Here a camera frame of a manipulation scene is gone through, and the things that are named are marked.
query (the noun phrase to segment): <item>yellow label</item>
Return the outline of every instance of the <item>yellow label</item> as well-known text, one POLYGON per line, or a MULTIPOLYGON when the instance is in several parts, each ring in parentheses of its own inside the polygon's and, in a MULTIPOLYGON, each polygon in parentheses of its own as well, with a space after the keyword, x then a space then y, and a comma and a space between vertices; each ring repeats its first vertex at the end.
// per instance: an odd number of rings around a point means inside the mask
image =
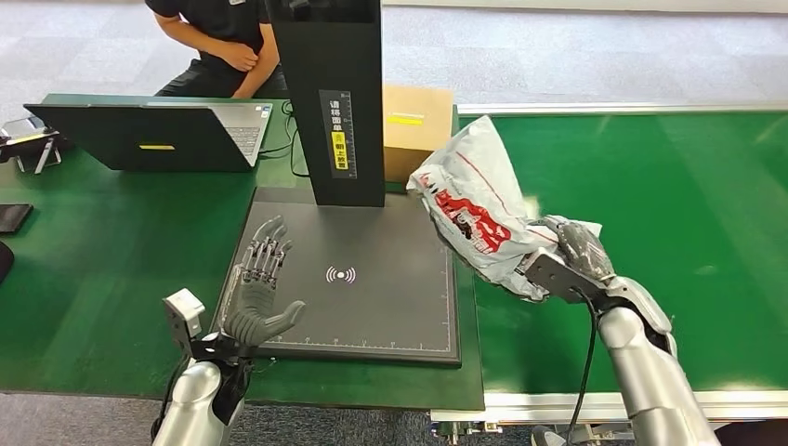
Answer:
POLYGON ((331 132, 334 146, 334 166, 336 170, 348 170, 348 146, 345 145, 345 132, 331 132))
POLYGON ((30 135, 28 137, 22 137, 22 138, 17 138, 17 139, 12 138, 7 143, 7 145, 11 146, 11 145, 14 145, 14 144, 21 144, 23 142, 32 141, 34 139, 39 139, 39 138, 42 138, 42 137, 43 137, 43 135, 30 135))
POLYGON ((403 118, 401 116, 389 116, 388 121, 390 123, 395 124, 407 124, 407 125, 422 125, 424 120, 418 118, 403 118))
POLYGON ((173 151, 175 147, 161 144, 140 144, 139 147, 144 151, 173 151))

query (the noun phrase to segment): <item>black pants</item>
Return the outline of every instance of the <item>black pants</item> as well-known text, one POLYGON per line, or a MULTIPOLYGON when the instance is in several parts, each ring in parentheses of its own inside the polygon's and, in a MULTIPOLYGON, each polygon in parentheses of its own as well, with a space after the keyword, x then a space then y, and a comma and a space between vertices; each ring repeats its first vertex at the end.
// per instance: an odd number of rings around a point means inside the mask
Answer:
MULTIPOLYGON (((194 59, 185 72, 165 85, 156 93, 156 96, 229 98, 241 86, 245 76, 245 72, 209 68, 201 60, 194 59)), ((277 65, 266 83, 255 92, 253 98, 289 98, 282 65, 277 65)))

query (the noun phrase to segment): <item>black cable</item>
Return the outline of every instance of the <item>black cable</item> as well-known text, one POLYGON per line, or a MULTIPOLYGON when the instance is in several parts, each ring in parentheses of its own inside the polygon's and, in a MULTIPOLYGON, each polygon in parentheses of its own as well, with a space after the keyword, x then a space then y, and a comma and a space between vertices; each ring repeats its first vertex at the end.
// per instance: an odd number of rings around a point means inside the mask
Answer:
POLYGON ((580 380, 580 392, 577 394, 577 403, 574 405, 574 412, 571 415, 569 422, 569 432, 567 432, 567 446, 573 446, 571 442, 571 433, 574 426, 577 424, 577 418, 580 416, 580 408, 583 406, 583 398, 585 397, 585 388, 588 384, 588 374, 591 371, 591 360, 594 357, 594 345, 597 340, 597 327, 599 326, 599 317, 597 309, 594 308, 594 303, 585 295, 583 290, 572 288, 571 291, 583 299, 585 305, 588 307, 588 313, 591 315, 591 338, 588 340, 588 352, 585 356, 585 367, 583 369, 583 378, 580 380))
POLYGON ((296 172, 296 167, 293 165, 293 152, 294 152, 293 147, 291 147, 290 148, 290 173, 292 173, 296 177, 309 178, 309 174, 299 174, 298 172, 296 172))
POLYGON ((273 157, 265 156, 265 155, 267 153, 274 153, 275 151, 283 151, 283 150, 287 149, 288 147, 289 148, 293 147, 293 142, 294 142, 294 139, 296 138, 296 132, 294 132, 292 136, 290 135, 290 122, 293 121, 293 104, 290 102, 290 99, 282 102, 282 106, 280 107, 280 110, 282 111, 282 114, 287 116, 287 118, 285 118, 285 120, 284 120, 284 134, 287 135, 287 143, 284 144, 281 147, 277 147, 276 149, 267 149, 267 150, 261 151, 259 153, 259 157, 260 158, 263 158, 263 159, 283 158, 284 156, 287 156, 287 153, 282 155, 282 156, 273 156, 273 157))
POLYGON ((175 387, 175 382, 180 377, 180 374, 183 373, 183 368, 186 364, 189 363, 189 358, 183 356, 178 360, 175 369, 173 369, 173 373, 170 374, 170 378, 167 380, 167 387, 164 390, 164 397, 162 398, 162 408, 159 411, 159 417, 153 420, 153 424, 151 425, 151 443, 156 439, 156 435, 159 434, 159 429, 162 427, 162 423, 164 422, 164 417, 167 414, 167 404, 172 397, 173 387, 175 387))
POLYGON ((282 111, 282 114, 287 116, 287 118, 284 120, 284 134, 287 135, 287 144, 285 144, 285 145, 283 145, 281 147, 277 147, 276 149, 268 149, 268 150, 262 151, 259 154, 259 158, 263 159, 263 160, 276 160, 276 159, 284 158, 285 156, 290 155, 290 173, 295 175, 296 177, 309 178, 309 174, 301 174, 301 173, 296 172, 296 167, 293 164, 293 162, 294 162, 293 152, 295 151, 295 148, 296 148, 296 136, 298 136, 298 127, 295 128, 295 131, 293 132, 293 135, 290 135, 290 123, 291 123, 291 121, 293 121, 293 119, 295 119, 295 117, 293 115, 293 103, 290 101, 290 99, 288 99, 288 100, 286 100, 286 101, 284 101, 282 103, 281 111, 282 111), (281 155, 277 154, 275 156, 269 156, 270 153, 274 153, 274 152, 277 152, 277 151, 283 151, 285 149, 289 149, 289 152, 286 151, 285 153, 283 153, 281 155))

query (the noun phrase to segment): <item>white plastic bag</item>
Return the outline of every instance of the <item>white plastic bag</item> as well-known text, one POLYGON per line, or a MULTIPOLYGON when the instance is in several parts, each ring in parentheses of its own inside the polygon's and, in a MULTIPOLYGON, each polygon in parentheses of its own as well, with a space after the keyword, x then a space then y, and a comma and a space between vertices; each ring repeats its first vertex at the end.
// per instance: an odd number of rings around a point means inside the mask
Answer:
POLYGON ((438 231, 471 267, 492 283, 533 301, 545 290, 516 272, 522 258, 558 236, 534 224, 539 217, 519 188, 503 141, 488 116, 461 130, 411 174, 438 231))

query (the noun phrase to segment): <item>laptop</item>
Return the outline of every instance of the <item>laptop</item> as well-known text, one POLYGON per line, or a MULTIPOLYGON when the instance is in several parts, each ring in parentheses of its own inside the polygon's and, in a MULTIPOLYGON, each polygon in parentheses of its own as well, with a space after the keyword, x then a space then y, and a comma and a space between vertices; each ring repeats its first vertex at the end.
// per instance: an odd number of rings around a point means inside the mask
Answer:
POLYGON ((273 108, 162 101, 24 107, 110 169, 132 172, 248 172, 273 108))

